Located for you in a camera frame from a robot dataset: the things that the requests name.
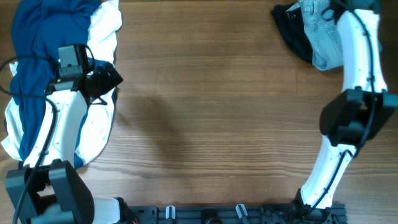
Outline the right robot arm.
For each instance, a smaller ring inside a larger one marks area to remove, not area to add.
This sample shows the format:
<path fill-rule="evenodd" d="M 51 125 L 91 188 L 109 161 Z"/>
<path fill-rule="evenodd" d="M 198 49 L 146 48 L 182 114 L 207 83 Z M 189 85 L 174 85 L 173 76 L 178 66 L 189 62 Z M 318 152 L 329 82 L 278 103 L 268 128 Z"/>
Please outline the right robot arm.
<path fill-rule="evenodd" d="M 322 145 L 315 166 L 291 202 L 290 222 L 325 222 L 333 194 L 348 164 L 397 109 L 379 58 L 379 1 L 331 1 L 341 39 L 344 79 L 341 93 L 320 115 Z"/>

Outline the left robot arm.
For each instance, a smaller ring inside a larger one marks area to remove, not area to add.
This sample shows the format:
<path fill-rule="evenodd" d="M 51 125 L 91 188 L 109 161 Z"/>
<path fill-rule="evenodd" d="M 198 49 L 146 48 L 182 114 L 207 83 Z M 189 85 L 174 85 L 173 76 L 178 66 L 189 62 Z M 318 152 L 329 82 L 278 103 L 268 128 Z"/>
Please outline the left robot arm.
<path fill-rule="evenodd" d="M 121 198 L 93 198 L 74 168 L 81 121 L 91 105 L 123 81 L 114 66 L 95 64 L 85 44 L 58 48 L 55 78 L 38 98 L 45 116 L 33 150 L 5 184 L 15 207 L 13 223 L 129 223 L 134 214 Z"/>

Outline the light blue denim shorts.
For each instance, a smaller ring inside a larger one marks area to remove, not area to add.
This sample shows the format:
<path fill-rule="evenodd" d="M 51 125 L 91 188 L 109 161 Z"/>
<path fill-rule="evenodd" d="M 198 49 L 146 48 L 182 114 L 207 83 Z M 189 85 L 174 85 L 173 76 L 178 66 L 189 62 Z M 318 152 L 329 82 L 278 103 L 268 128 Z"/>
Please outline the light blue denim shorts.
<path fill-rule="evenodd" d="M 378 0 L 298 0 L 303 30 L 312 46 L 312 64 L 319 70 L 331 70 L 343 65 L 341 38 L 337 20 L 345 10 L 364 9 L 379 14 Z"/>

